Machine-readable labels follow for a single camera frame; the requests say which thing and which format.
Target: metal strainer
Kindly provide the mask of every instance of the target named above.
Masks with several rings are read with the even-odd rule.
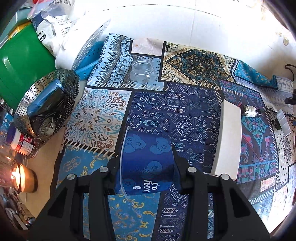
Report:
[[[14,115],[15,127],[24,135],[32,137],[37,140],[37,133],[34,133],[29,116],[27,114],[27,107],[37,98],[37,96],[51,83],[53,80],[59,79],[64,87],[64,92],[68,95],[65,102],[64,112],[62,116],[54,115],[53,120],[55,122],[55,129],[53,134],[57,133],[64,125],[66,119],[73,111],[74,101],[79,92],[79,76],[72,70],[59,69],[49,73],[36,81],[30,89],[25,93],[24,97],[20,101]],[[40,142],[36,145],[34,150],[38,150],[45,142]],[[35,154],[34,150],[28,156],[31,157]]]

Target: silver screw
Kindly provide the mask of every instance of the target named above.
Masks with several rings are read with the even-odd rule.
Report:
[[[227,174],[222,174],[222,175],[221,175],[221,178],[222,178],[223,180],[228,180],[228,179],[229,179],[229,176],[228,176]]]
[[[68,180],[73,180],[75,178],[75,175],[74,174],[69,174],[68,176],[67,176],[67,179]]]
[[[108,167],[101,167],[100,168],[100,172],[107,172],[108,171]]]
[[[196,168],[195,167],[188,167],[188,172],[196,172]]]

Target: patterned tablecloth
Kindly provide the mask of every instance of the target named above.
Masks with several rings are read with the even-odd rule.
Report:
[[[158,81],[129,80],[131,63],[154,62]],[[216,151],[220,108],[224,99],[260,108],[260,118],[242,118],[237,184],[271,232],[289,213],[296,188],[292,82],[271,80],[240,60],[164,41],[131,40],[109,34],[99,64],[67,124],[58,184],[69,174],[89,175],[121,150],[126,126],[169,137],[190,166],[209,174]],[[271,125],[282,108],[292,128]],[[126,199],[109,196],[117,240],[180,240],[188,197],[170,190]],[[213,199],[209,194],[208,238],[213,237]],[[84,236],[89,238],[88,196],[84,202]]]

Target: teal fabric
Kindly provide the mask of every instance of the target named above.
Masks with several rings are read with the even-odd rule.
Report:
[[[233,75],[256,85],[277,89],[276,76],[273,76],[270,80],[241,60],[237,61],[237,66],[234,68]]]

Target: transparent jar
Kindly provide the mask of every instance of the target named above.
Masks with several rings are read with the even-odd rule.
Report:
[[[130,79],[139,84],[149,84],[155,82],[157,79],[154,70],[153,62],[143,59],[136,60],[131,65]]]

